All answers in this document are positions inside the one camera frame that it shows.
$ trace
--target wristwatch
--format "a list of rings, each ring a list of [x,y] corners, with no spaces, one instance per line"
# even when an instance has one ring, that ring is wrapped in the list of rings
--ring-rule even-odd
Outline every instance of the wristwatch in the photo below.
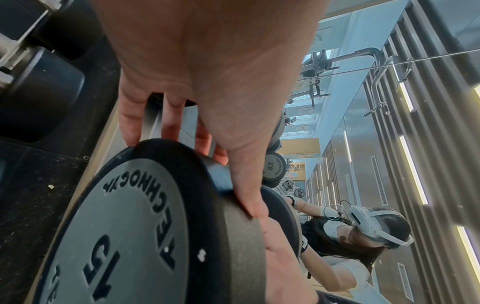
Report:
[[[295,209],[295,207],[297,206],[297,204],[299,202],[299,199],[294,197],[294,196],[291,196],[291,195],[287,195],[287,197],[289,197],[291,199],[291,206]]]

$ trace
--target wristband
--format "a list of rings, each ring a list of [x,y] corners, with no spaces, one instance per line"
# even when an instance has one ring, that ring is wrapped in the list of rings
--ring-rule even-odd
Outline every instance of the wristband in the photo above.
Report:
[[[306,238],[304,235],[302,235],[302,236],[301,236],[301,250],[300,250],[300,254],[304,253],[308,246],[309,246],[309,241],[307,240],[307,238]]]
[[[290,196],[290,195],[287,195],[287,197],[291,199],[291,206],[295,209],[295,207],[297,206],[297,204],[299,202],[299,199],[297,199],[294,196]]]

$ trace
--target woman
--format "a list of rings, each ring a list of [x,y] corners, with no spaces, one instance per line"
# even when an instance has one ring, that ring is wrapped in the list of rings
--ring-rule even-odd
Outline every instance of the woman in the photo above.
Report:
[[[374,262],[385,249],[397,249],[413,242],[409,222],[396,211],[353,207],[356,212],[361,212],[357,213],[358,217],[364,223],[368,218],[369,227],[377,231],[367,236],[361,232],[357,217],[352,223],[341,217],[337,210],[311,205],[293,196],[283,198],[295,210],[313,217],[301,224],[300,259],[314,279],[328,291],[365,286]]]

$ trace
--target hand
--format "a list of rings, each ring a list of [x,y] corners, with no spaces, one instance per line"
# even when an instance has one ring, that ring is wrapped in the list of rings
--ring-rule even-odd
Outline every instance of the hand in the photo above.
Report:
[[[314,304],[318,295],[300,271],[298,260],[280,224],[271,218],[261,219],[266,255],[267,304]]]
[[[229,157],[237,198],[268,215],[265,151],[299,76],[327,0],[92,0],[122,67],[120,130],[140,140],[145,104],[165,93],[162,137],[178,138],[186,99],[198,105],[197,141]]]

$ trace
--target person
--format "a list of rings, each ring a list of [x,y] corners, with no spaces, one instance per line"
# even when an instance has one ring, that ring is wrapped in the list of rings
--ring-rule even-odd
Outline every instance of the person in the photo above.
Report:
[[[397,249],[400,243],[409,245],[413,241],[409,222],[400,213],[390,209],[357,207],[365,214],[386,211],[378,212],[386,214],[371,217],[374,219],[373,225],[393,236],[388,238],[399,240],[396,242],[386,239],[386,235],[374,237],[363,234],[355,219],[349,220],[335,209],[315,206],[290,195],[283,198],[295,210],[312,216],[311,220],[300,224],[303,236],[300,259],[312,277],[327,291],[365,286],[382,252]]]
[[[198,105],[195,149],[229,168],[235,195],[264,229],[267,303],[314,303],[297,261],[268,220],[265,151],[327,0],[91,0],[121,65],[119,127],[141,137],[145,105],[164,93],[161,137],[178,140],[186,100]]]

